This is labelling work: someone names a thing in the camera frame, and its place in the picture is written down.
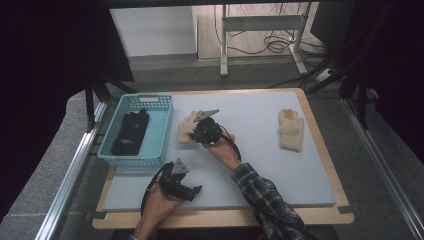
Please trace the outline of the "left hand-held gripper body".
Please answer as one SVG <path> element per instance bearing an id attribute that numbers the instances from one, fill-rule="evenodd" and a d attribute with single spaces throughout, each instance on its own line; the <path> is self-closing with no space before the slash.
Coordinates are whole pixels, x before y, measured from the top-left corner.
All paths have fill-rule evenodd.
<path id="1" fill-rule="evenodd" d="M 179 195 L 184 192 L 184 185 L 181 180 L 189 172 L 181 159 L 177 158 L 175 162 L 168 162 L 162 168 L 159 179 L 159 185 L 168 197 L 180 198 Z"/>

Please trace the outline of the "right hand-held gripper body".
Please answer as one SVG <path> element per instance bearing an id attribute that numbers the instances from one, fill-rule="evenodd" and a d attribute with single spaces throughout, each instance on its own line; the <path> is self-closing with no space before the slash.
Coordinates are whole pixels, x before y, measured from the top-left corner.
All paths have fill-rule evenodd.
<path id="1" fill-rule="evenodd" d="M 200 143 L 215 144 L 221 137 L 222 130 L 218 123 L 211 118 L 212 115 L 219 112 L 219 109 L 204 111 L 203 114 L 196 119 L 197 126 L 193 133 L 199 135 Z"/>

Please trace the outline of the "beige fuzzy glove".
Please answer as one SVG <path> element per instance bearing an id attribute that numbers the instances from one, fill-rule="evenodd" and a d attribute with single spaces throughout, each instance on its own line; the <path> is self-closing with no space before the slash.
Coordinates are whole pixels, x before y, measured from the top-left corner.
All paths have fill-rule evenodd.
<path id="1" fill-rule="evenodd" d="M 292 109 L 283 109 L 279 112 L 280 148 L 300 152 L 304 134 L 304 119 Z"/>
<path id="2" fill-rule="evenodd" d="M 186 116 L 179 124 L 178 131 L 178 142 L 179 143 L 190 143 L 195 144 L 196 141 L 193 140 L 190 136 L 194 132 L 194 129 L 197 126 L 196 119 L 203 114 L 202 110 L 192 111 L 188 116 Z"/>

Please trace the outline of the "teal plastic basket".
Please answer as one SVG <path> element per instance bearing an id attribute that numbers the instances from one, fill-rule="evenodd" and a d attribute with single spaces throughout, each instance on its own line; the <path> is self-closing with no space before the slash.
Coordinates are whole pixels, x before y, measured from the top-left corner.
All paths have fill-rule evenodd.
<path id="1" fill-rule="evenodd" d="M 146 109 L 150 115 L 147 130 L 139 153 L 119 156 L 111 153 L 111 147 L 121 132 L 125 114 Z M 169 132 L 173 119 L 173 98 L 169 94 L 125 94 L 120 98 L 115 113 L 97 152 L 110 165 L 156 168 L 164 164 Z"/>

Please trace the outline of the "black glove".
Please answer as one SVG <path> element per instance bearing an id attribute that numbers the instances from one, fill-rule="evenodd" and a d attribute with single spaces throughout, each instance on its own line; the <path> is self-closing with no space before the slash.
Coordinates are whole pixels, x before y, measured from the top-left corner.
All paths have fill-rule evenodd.
<path id="1" fill-rule="evenodd" d="M 125 114 L 119 139 L 124 142 L 142 142 L 147 130 L 150 115 L 146 109 L 141 109 L 138 113 L 130 112 Z"/>
<path id="2" fill-rule="evenodd" d="M 136 132 L 120 132 L 114 140 L 111 153 L 119 156 L 137 155 L 142 143 L 142 136 Z"/>

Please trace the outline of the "person's right hand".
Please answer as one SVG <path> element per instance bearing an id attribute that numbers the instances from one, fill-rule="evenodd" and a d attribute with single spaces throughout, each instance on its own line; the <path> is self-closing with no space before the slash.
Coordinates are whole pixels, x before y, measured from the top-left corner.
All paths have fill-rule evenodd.
<path id="1" fill-rule="evenodd" d="M 215 144 L 203 144 L 203 147 L 231 171 L 241 165 L 236 151 L 225 139 L 220 139 Z"/>

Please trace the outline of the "person's left hand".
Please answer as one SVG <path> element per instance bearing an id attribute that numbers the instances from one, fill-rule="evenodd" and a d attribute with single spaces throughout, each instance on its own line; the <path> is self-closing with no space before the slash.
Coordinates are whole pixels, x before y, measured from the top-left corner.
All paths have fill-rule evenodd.
<path id="1" fill-rule="evenodd" d="M 156 227 L 182 203 L 182 199 L 167 197 L 160 185 L 155 183 L 149 192 L 141 216 L 141 226 Z"/>

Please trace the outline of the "black tripod stand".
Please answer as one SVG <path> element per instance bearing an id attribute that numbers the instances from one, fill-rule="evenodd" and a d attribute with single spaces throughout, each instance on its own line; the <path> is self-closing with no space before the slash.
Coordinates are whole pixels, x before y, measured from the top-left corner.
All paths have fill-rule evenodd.
<path id="1" fill-rule="evenodd" d="M 101 103 L 107 103 L 112 95 L 107 88 L 106 84 L 112 84 L 113 86 L 123 90 L 126 93 L 135 94 L 136 90 L 127 86 L 126 84 L 106 77 L 89 77 L 85 84 L 85 100 L 86 100 L 86 112 L 87 112 L 87 132 L 91 132 L 95 125 L 95 109 L 94 109 L 94 97 L 97 97 Z"/>

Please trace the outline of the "white panel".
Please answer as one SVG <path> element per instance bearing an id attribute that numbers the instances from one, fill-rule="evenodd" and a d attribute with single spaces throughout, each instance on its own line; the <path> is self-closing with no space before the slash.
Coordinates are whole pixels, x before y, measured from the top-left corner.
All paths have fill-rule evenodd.
<path id="1" fill-rule="evenodd" d="M 190 6 L 111 9 L 128 57 L 194 54 L 197 20 Z"/>

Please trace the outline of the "white power strip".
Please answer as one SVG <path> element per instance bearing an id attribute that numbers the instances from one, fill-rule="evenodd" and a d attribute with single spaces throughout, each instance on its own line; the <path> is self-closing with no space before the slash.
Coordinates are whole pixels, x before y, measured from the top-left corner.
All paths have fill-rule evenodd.
<path id="1" fill-rule="evenodd" d="M 315 78 L 315 80 L 317 82 L 322 82 L 323 80 L 330 77 L 333 73 L 334 73 L 334 71 L 332 69 L 326 68 Z"/>

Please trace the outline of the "black curtain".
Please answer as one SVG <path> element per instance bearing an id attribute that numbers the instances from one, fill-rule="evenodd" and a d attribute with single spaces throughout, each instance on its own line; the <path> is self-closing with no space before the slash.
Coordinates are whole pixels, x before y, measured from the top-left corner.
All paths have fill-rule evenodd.
<path id="1" fill-rule="evenodd" d="M 377 111 L 424 163 L 424 0 L 334 0 L 318 3 L 311 33 L 341 66 L 364 45 L 382 5 L 393 10 L 363 60 L 379 99 Z"/>
<path id="2" fill-rule="evenodd" d="M 73 95 L 133 78 L 107 0 L 0 0 L 0 221 Z"/>

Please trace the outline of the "aluminium rail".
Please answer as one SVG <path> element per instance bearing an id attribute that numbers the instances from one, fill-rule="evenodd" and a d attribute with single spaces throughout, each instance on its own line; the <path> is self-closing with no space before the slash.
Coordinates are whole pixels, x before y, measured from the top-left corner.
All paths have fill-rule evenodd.
<path id="1" fill-rule="evenodd" d="M 93 227 L 104 166 L 96 161 L 96 128 L 88 128 L 86 104 L 71 99 L 42 161 L 48 209 L 35 240 L 93 240 L 104 232 Z"/>
<path id="2" fill-rule="evenodd" d="M 348 116 L 357 131 L 361 141 L 368 151 L 377 171 L 379 172 L 382 181 L 390 192 L 398 210 L 400 211 L 403 219 L 405 220 L 409 230 L 414 236 L 415 240 L 424 240 L 424 220 L 419 215 L 415 206 L 410 198 L 407 196 L 395 175 L 391 171 L 388 163 L 386 162 L 382 152 L 375 143 L 370 132 L 366 130 L 357 118 L 358 111 L 354 105 L 348 100 L 341 99 Z"/>

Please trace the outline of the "white metal desk frame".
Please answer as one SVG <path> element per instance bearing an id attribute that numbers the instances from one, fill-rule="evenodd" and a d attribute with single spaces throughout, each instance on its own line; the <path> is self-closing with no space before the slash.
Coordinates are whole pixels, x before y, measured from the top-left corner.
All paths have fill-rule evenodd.
<path id="1" fill-rule="evenodd" d="M 306 27 L 312 3 L 309 2 L 302 13 L 297 15 L 274 16 L 227 16 L 227 5 L 222 6 L 221 17 L 221 50 L 220 50 L 220 75 L 228 76 L 227 33 L 231 31 L 294 31 L 293 42 L 289 50 L 300 75 L 306 75 L 307 69 L 299 53 L 299 46 Z"/>

